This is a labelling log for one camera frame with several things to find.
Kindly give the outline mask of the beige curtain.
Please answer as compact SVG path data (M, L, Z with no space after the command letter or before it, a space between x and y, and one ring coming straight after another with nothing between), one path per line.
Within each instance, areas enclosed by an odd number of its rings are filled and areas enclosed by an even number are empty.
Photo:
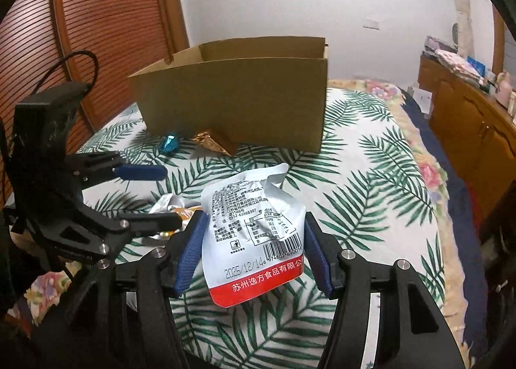
M464 58L474 55L470 0L454 0L457 12L458 54Z

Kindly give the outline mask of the small white fan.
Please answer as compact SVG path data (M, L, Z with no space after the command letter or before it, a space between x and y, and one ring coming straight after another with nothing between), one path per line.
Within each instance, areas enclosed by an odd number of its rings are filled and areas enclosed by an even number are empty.
M458 23L454 23L451 27L451 37L453 44L457 47L459 45L459 30L458 30Z

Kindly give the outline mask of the silver foil snack packet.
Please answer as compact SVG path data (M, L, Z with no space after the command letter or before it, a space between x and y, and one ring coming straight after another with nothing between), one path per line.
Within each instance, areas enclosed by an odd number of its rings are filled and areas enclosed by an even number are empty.
M163 194L150 208L151 214L168 213L174 209L188 208L191 201L176 194Z

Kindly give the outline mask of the wall switch plate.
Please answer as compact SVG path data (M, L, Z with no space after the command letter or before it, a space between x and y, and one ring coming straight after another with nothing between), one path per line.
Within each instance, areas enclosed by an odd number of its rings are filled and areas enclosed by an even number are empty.
M363 21L363 27L365 29L373 29L373 30L380 30L381 29L381 22L375 19L369 19L366 18Z

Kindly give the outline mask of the gold foil candy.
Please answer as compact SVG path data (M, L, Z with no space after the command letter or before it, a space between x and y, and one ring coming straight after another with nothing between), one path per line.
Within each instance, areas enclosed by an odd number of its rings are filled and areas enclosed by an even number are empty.
M238 151L238 145L233 143L225 134L213 129L200 131L192 137L192 141L212 152L233 157Z

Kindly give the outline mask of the folded floral cloth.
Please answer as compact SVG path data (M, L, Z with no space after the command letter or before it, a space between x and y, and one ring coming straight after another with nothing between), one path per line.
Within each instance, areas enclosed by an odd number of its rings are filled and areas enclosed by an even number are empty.
M463 57L447 50L436 50L438 61L447 68L453 75L462 78L464 81L479 87L483 77Z

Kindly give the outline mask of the palm leaf bed cover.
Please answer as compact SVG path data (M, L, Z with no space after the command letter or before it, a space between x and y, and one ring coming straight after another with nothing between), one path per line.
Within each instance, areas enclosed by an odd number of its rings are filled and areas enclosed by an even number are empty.
M186 243L170 318L184 352L223 368L313 368L350 289L343 256L389 277L405 270L432 305L444 303L440 183L426 181L395 116L404 101L391 84L331 88L316 152L243 144L232 157L188 140L163 155L132 106L82 152L165 175L117 178L83 199L109 218L162 217L172 197L198 210L173 233Z

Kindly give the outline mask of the chicken foot snack packet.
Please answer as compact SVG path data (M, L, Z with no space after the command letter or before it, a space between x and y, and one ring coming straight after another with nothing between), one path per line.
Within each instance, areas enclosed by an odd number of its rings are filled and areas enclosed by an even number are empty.
M242 304L302 274L306 207L282 189L288 171L286 163L247 170L203 190L201 260L216 305Z

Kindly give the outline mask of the wooden sideboard cabinet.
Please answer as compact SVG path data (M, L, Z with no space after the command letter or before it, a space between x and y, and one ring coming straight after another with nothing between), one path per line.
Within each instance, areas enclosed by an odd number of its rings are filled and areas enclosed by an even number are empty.
M515 181L515 125L493 98L425 54L418 84L432 93L430 128L468 188L481 228Z

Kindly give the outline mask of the wooden louvered wardrobe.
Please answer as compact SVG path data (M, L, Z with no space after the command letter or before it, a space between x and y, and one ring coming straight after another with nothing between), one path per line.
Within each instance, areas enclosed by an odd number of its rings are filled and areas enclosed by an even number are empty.
M134 100L129 76L188 47L180 0L16 0L1 24L1 117L38 81L95 80L69 135L76 151Z

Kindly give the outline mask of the floral quilt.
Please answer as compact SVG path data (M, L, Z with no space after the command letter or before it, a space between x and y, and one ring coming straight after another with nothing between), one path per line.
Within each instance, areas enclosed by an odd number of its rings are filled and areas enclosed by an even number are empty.
M414 155L434 206L444 262L444 317L467 368L486 353L487 283L473 225L471 197L456 175L419 105L392 83L331 79L343 91L370 93L384 100Z

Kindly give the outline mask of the blue foil candy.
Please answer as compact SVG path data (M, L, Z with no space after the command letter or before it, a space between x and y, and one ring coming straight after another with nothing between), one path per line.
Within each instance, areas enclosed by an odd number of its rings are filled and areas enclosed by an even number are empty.
M158 152L165 156L172 156L180 148L180 137L175 134L168 134L163 137L158 146Z

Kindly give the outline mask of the pink kettle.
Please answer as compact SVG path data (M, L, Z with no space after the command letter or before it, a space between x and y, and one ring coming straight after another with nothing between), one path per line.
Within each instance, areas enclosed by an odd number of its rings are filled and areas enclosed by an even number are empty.
M496 86L495 99L499 104L507 108L512 92L511 77L507 71L501 71L500 74L497 75Z

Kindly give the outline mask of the brown cardboard box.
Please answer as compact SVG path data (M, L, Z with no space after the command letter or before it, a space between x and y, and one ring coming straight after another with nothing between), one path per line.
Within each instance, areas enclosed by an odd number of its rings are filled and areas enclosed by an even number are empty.
M129 76L149 132L319 152L328 80L323 37L260 36L182 50Z

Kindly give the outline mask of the orange white snack packet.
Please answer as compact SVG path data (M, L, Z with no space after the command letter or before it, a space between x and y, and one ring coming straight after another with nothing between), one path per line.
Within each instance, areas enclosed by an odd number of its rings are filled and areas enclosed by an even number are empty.
M188 223L190 222L191 218L197 211L201 211L201 206L194 206L190 208L175 208L172 209L174 213L176 213L182 220L182 229L186 229Z

